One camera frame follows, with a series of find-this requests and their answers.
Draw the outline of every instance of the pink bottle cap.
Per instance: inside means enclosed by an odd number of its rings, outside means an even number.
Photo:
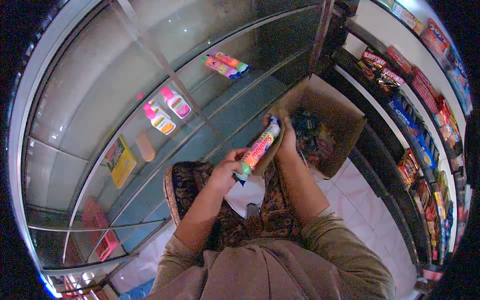
[[[162,88],[160,92],[165,96],[165,98],[167,98],[167,100],[170,100],[173,98],[172,91],[170,91],[167,87]]]
[[[145,110],[145,115],[149,119],[155,119],[156,117],[156,113],[151,108]]]

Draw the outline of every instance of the white tile floor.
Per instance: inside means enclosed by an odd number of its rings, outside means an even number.
[[[405,242],[382,199],[368,185],[355,165],[347,158],[330,180],[318,186],[345,224],[387,266],[396,284],[396,299],[408,299],[417,273]]]

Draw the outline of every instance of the shirt sleeve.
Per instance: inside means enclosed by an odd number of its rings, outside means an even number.
[[[331,210],[325,209],[301,231],[304,246],[333,263],[343,282],[375,299],[394,299],[395,283],[382,260]]]
[[[157,292],[183,271],[194,266],[197,257],[175,235],[172,235],[165,245],[163,255],[160,257],[156,278],[150,293]]]

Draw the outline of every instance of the white paper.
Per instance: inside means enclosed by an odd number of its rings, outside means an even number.
[[[250,175],[242,186],[235,183],[232,189],[225,195],[225,199],[232,209],[243,218],[247,215],[247,205],[250,203],[261,207],[265,195],[265,180],[262,176]]]

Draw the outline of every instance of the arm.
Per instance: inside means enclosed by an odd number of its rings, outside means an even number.
[[[304,246],[337,267],[347,299],[359,298],[355,292],[393,299],[395,285],[388,269],[328,208],[328,200],[297,154],[289,120],[284,122],[286,129],[277,158],[288,195],[303,223]]]
[[[317,217],[330,204],[297,154],[295,131],[290,120],[285,118],[283,122],[286,127],[285,133],[276,157],[289,199],[300,220],[304,223]]]
[[[223,197],[235,184],[233,171],[242,174],[241,162],[235,160],[247,149],[234,149],[213,170],[212,176],[200,191],[174,235],[193,253],[205,246],[216,216],[220,212]]]
[[[203,250],[223,197],[235,184],[233,171],[241,173],[236,161],[247,149],[232,150],[213,170],[205,187],[198,193],[173,236],[165,245],[151,293],[158,291],[183,271],[194,266]]]

